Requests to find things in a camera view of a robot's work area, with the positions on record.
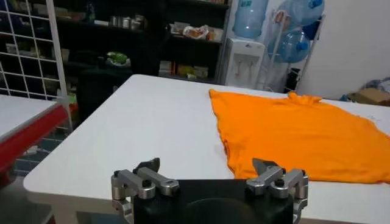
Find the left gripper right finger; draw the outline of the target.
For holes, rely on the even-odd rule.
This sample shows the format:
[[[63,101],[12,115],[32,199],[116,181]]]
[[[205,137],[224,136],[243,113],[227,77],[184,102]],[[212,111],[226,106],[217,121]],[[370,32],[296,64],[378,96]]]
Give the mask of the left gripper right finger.
[[[276,199],[292,197],[292,223],[298,224],[302,209],[308,205],[309,178],[306,172],[301,169],[287,172],[273,161],[257,158],[252,159],[252,164],[258,176],[246,180],[247,188],[255,196],[269,192]]]

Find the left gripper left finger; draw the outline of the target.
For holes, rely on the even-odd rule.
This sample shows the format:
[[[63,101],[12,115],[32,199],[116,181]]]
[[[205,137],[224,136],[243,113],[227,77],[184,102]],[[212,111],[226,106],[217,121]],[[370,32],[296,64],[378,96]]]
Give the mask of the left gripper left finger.
[[[179,182],[158,173],[160,159],[139,163],[132,171],[116,170],[111,176],[112,206],[127,222],[134,221],[135,199],[153,199],[157,192],[172,197],[180,189]]]

